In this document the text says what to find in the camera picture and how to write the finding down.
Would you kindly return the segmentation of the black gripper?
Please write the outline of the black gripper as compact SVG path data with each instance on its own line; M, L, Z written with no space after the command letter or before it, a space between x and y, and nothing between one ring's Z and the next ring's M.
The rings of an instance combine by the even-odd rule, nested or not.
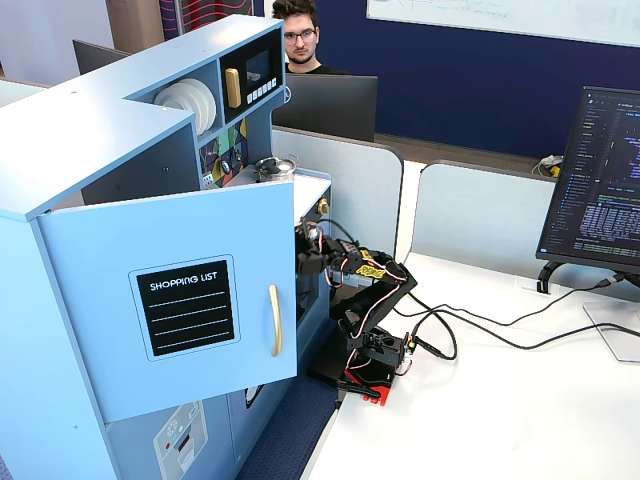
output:
M344 273L349 263L351 244L343 239L309 239L304 233L295 233L298 275L319 275L327 268Z

